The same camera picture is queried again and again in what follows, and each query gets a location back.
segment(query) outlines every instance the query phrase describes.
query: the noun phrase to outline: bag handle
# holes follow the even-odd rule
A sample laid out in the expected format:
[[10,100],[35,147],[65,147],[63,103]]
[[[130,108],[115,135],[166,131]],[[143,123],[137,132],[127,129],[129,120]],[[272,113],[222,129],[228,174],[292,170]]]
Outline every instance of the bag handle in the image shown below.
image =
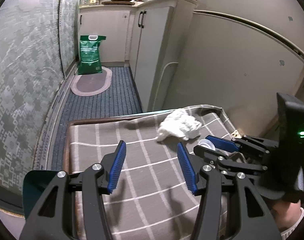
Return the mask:
[[97,38],[98,38],[97,35],[89,35],[89,36],[88,36],[89,41],[96,41]]

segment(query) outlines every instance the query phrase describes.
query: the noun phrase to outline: human hand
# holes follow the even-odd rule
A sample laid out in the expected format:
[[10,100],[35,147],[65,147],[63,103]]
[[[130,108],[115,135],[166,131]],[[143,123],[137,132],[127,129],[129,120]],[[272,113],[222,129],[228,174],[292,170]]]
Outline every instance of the human hand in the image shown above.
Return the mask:
[[279,200],[273,205],[271,213],[280,232],[293,226],[301,216],[301,202],[291,203]]

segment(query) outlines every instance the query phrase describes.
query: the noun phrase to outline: refrigerator door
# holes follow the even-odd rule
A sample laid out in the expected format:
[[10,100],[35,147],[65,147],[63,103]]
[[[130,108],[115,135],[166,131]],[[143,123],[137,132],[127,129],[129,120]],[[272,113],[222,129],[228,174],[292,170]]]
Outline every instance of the refrigerator door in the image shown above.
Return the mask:
[[197,10],[216,11],[257,22],[304,51],[304,11],[297,0],[198,0]]
[[194,14],[163,109],[223,107],[240,133],[260,135],[276,117],[276,93],[295,94],[304,61],[266,33]]

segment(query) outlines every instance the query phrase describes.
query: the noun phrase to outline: white cloth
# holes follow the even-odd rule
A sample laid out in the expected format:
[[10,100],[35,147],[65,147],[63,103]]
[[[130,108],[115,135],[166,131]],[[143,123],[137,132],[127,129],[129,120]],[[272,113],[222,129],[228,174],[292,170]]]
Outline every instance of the white cloth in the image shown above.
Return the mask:
[[289,235],[294,231],[294,229],[301,222],[303,217],[304,217],[304,209],[301,208],[301,216],[300,216],[299,220],[293,226],[291,226],[289,229],[287,229],[281,233],[282,240],[286,240],[289,237]]
[[156,140],[160,142],[172,135],[187,141],[200,135],[201,127],[202,123],[188,115],[185,109],[179,108],[161,122]]

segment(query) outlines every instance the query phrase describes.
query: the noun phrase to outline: green plastic bag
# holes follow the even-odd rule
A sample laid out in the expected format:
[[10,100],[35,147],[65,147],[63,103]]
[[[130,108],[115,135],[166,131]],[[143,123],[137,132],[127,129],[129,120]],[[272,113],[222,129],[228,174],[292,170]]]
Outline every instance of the green plastic bag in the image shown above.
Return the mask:
[[79,56],[81,64],[78,74],[95,74],[102,72],[102,64],[98,48],[106,36],[81,35],[79,39]]

